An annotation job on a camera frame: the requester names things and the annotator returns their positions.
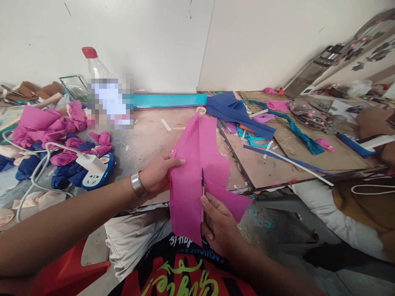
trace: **left hand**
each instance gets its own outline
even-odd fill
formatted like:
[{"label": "left hand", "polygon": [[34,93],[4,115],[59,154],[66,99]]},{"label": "left hand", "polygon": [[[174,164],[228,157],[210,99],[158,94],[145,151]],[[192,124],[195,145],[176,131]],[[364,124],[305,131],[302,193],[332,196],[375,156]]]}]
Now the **left hand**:
[{"label": "left hand", "polygon": [[164,187],[168,182],[167,171],[172,167],[185,164],[185,160],[170,158],[170,155],[158,155],[148,167],[140,172],[140,180],[147,192],[155,192]]}]

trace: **metal watch band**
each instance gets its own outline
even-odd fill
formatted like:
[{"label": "metal watch band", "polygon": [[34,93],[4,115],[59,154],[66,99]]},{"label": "metal watch band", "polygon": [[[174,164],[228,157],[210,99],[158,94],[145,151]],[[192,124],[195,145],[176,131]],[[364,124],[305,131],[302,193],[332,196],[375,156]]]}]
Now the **metal watch band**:
[{"label": "metal watch band", "polygon": [[147,194],[143,184],[141,183],[139,173],[141,171],[134,172],[130,174],[130,181],[132,183],[133,189],[135,190],[138,197],[144,197]]}]

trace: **floor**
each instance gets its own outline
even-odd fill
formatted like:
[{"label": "floor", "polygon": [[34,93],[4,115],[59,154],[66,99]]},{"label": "floor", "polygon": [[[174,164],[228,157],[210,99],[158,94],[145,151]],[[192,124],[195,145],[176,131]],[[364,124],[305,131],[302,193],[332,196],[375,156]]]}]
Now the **floor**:
[{"label": "floor", "polygon": [[[280,194],[276,191],[268,193],[264,198]],[[310,239],[308,230],[299,227],[299,225],[300,222],[295,213],[258,208],[255,203],[252,203],[250,210],[246,212],[239,224],[239,229],[248,242],[297,274],[315,282],[326,295],[395,295],[395,284],[393,283],[347,270],[334,273],[322,268],[315,268],[302,258],[281,252],[279,248],[281,243],[302,243]],[[90,265],[108,259],[109,250],[105,245],[105,238],[104,227],[97,229],[89,236],[82,256],[82,265]],[[104,276],[80,293],[80,296],[104,296],[117,284],[118,280],[114,275],[114,270],[110,268]]]}]

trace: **white wall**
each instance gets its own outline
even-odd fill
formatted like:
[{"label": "white wall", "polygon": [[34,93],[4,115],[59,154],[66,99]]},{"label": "white wall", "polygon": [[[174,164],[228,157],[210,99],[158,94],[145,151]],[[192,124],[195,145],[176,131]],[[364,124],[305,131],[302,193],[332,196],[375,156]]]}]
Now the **white wall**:
[{"label": "white wall", "polygon": [[44,86],[60,76],[86,76],[81,47],[93,46],[111,72],[134,73],[137,89],[194,93],[214,0],[190,3],[2,0],[0,82]]},{"label": "white wall", "polygon": [[197,90],[279,87],[393,0],[216,0]]}]

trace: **wooden stick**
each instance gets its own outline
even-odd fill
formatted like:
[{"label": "wooden stick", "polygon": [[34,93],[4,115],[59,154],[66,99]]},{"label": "wooden stick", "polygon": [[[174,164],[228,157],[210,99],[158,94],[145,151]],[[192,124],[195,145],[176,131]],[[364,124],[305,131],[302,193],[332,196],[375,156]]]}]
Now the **wooden stick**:
[{"label": "wooden stick", "polygon": [[[54,94],[52,97],[46,99],[45,101],[43,101],[41,103],[34,105],[33,107],[38,108],[38,109],[43,109],[44,107],[46,107],[52,103],[57,103],[62,97],[63,97],[63,95],[60,92],[58,92],[58,93]],[[18,116],[17,118],[0,125],[0,131],[3,131],[6,128],[9,128],[10,126],[13,126],[14,124],[17,124],[20,119],[21,119],[21,117]]]}]

